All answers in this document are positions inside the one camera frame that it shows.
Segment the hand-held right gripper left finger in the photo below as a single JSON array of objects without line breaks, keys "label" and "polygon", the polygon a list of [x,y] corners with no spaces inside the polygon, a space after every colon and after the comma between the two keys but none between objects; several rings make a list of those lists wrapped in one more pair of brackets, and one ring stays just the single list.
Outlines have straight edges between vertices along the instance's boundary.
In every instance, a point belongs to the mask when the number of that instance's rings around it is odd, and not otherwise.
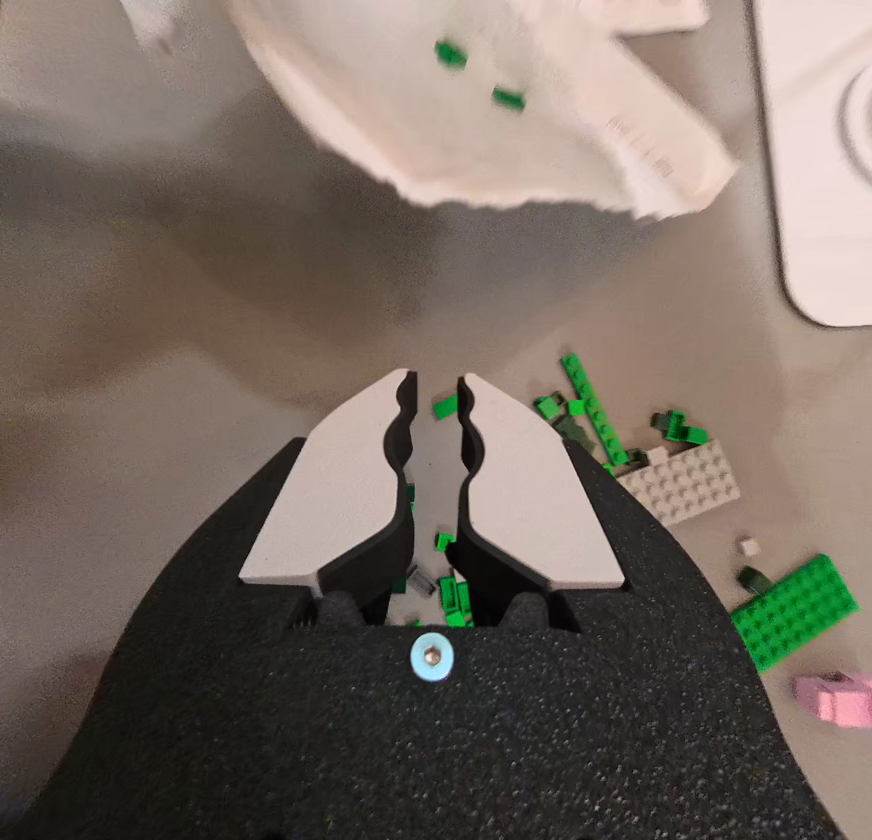
[{"label": "hand-held right gripper left finger", "polygon": [[406,578],[415,523],[405,474],[418,375],[398,368],[312,429],[239,572],[243,584],[345,593],[386,624]]}]

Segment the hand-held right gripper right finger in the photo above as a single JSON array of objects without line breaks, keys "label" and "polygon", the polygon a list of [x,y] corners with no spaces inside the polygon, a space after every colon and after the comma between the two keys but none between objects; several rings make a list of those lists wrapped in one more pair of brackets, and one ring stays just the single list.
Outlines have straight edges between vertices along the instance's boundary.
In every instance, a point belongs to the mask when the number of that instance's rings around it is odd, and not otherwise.
[{"label": "hand-held right gripper right finger", "polygon": [[626,575],[577,464],[590,457],[476,374],[458,379],[461,460],[450,564],[468,587],[474,626],[497,626],[521,594],[570,626],[562,593],[607,593]]}]

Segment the large printed white paper bag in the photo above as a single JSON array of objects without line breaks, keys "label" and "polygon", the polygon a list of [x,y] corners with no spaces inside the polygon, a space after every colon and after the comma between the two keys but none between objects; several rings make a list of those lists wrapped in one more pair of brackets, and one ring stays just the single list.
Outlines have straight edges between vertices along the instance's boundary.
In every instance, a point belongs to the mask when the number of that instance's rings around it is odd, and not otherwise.
[{"label": "large printed white paper bag", "polygon": [[[703,211],[738,168],[718,132],[567,0],[220,0],[312,137],[410,203]],[[461,72],[433,46],[467,52]],[[521,113],[491,99],[526,96]]]}]

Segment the grey desk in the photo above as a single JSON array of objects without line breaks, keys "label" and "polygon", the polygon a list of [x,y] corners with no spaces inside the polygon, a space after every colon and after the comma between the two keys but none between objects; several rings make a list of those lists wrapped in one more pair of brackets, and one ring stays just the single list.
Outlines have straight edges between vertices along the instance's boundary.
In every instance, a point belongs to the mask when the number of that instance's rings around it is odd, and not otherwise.
[{"label": "grey desk", "polygon": [[846,838],[870,838],[870,733],[793,678],[870,673],[870,329],[803,317],[771,204],[750,0],[629,41],[721,133],[737,175],[700,214],[410,205],[321,148],[221,0],[149,55],[117,0],[2,0],[2,832],[80,725],[135,606],[293,436],[397,367],[419,374],[424,555],[453,529],[474,372],[526,405],[576,352],[628,447],[655,411],[718,439],[740,500],[675,535],[727,606],[739,539],[783,576],[823,552],[861,611],[765,685]]}]

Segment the long narrow green plate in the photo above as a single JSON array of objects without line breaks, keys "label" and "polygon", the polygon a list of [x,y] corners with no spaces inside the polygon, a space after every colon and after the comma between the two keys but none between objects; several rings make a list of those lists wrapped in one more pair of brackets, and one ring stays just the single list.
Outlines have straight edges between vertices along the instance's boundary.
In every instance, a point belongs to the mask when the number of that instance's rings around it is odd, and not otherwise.
[{"label": "long narrow green plate", "polygon": [[612,427],[579,357],[575,353],[564,355],[561,357],[561,366],[575,390],[575,399],[568,403],[570,415],[584,414],[588,418],[610,465],[628,464],[629,455]]}]

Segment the grey studded plate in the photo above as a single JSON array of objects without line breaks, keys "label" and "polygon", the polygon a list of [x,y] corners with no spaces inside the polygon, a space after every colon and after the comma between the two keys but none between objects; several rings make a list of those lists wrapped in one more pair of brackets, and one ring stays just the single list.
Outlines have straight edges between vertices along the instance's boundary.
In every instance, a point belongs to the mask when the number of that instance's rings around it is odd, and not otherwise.
[{"label": "grey studded plate", "polygon": [[741,497],[731,464],[718,440],[680,453],[645,450],[642,467],[616,477],[639,504],[670,528]]}]

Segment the large green studded plate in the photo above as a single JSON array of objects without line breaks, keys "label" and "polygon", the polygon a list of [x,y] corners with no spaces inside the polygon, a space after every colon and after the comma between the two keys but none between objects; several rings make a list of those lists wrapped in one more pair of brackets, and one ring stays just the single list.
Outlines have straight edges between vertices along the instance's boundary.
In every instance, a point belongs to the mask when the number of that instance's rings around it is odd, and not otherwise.
[{"label": "large green studded plate", "polygon": [[730,618],[755,668],[764,673],[859,611],[831,557],[820,553]]}]

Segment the pink brick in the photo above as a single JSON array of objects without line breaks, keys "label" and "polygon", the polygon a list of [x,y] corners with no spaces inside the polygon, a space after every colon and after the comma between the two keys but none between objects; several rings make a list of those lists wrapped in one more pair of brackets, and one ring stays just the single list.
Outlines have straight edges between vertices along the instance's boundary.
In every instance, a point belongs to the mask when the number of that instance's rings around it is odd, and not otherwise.
[{"label": "pink brick", "polygon": [[844,728],[871,728],[871,678],[867,675],[802,676],[794,680],[793,693],[800,707],[821,721]]}]

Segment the white stand base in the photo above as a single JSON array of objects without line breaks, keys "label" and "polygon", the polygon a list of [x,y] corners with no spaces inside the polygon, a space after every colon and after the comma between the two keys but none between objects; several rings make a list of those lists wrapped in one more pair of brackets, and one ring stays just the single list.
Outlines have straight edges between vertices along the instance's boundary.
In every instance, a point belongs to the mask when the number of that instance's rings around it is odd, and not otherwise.
[{"label": "white stand base", "polygon": [[871,0],[751,0],[781,269],[813,322],[871,324]]}]

